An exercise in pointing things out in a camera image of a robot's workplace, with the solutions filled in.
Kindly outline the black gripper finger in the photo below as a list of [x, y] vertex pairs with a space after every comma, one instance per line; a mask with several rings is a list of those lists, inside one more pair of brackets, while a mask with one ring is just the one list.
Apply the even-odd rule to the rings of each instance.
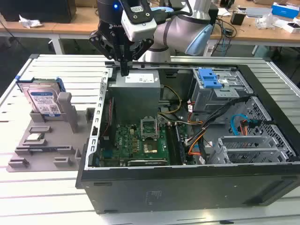
[[136, 42], [126, 42], [126, 76], [129, 73], [129, 68], [132, 66], [132, 61], [138, 60], [152, 45], [154, 41], [151, 38], [142, 39]]
[[99, 50], [107, 59], [114, 60], [115, 64], [120, 67], [122, 76], [126, 76], [125, 49], [122, 43], [124, 36], [119, 38], [116, 30], [95, 30], [89, 37], [89, 42]]

